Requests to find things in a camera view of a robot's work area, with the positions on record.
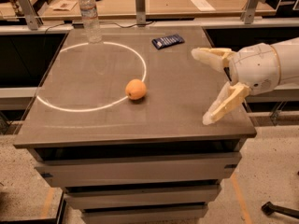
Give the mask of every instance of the gray cabinet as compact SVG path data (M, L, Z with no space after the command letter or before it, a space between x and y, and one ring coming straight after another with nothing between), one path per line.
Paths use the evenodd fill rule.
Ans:
M243 107L219 123L202 116L226 80L195 61L209 46L199 27L104 29L104 42L71 31L15 141L36 170L86 223L203 217L256 132ZM180 34L185 43L157 50L151 39ZM144 78L147 96L123 96Z

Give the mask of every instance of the metal post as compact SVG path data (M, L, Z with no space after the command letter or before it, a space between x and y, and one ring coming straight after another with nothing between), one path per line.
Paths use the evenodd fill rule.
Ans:
M252 24L254 21L254 14L256 7L258 6L260 0L249 0L247 2L245 11L241 15L241 20L245 24Z
M135 0L136 22L138 26L146 24L146 0Z
M30 0L18 0L21 6L21 10L26 19L27 25L30 30L37 30L39 26L43 24L42 20L37 16L34 8L32 7Z
M287 101L279 102L274 106L273 110L271 111L272 114L270 116L270 119L274 126L278 125L279 114L282 112L282 109L287 103Z

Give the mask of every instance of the drawer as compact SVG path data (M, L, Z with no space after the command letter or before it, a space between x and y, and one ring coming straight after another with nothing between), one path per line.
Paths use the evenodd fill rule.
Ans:
M206 205L194 204L181 207L169 206L164 208L84 213L82 219L86 224L129 224L164 220L197 219L203 217L206 211Z
M64 199L74 209L99 209L129 206L147 206L178 203L208 203L214 201L221 190L220 185L180 187L180 183L166 186L150 185L118 189L65 194Z
M123 185L229 177L241 159L238 152L122 159L45 161L37 171L51 187Z

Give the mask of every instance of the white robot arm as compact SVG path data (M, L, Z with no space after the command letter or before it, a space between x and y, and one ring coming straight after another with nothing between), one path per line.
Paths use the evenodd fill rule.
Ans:
M205 113L205 125L221 119L248 95L269 92L281 84L299 83L299 37L273 45L261 43L239 52L198 48L192 50L192 56L219 72L223 67L230 68L232 82L224 85Z

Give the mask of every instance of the floor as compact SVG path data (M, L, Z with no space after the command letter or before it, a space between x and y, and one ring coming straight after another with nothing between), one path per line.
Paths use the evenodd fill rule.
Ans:
M248 139L243 159L222 191L208 205L204 218L164 221L159 224L294 224L292 217L266 216L268 201L299 210L299 118L280 117L274 126L268 118L252 118L257 136ZM54 218L61 197L34 170L35 160L13 146L15 135L0 136L0 222ZM64 224L83 224L80 212L66 207Z

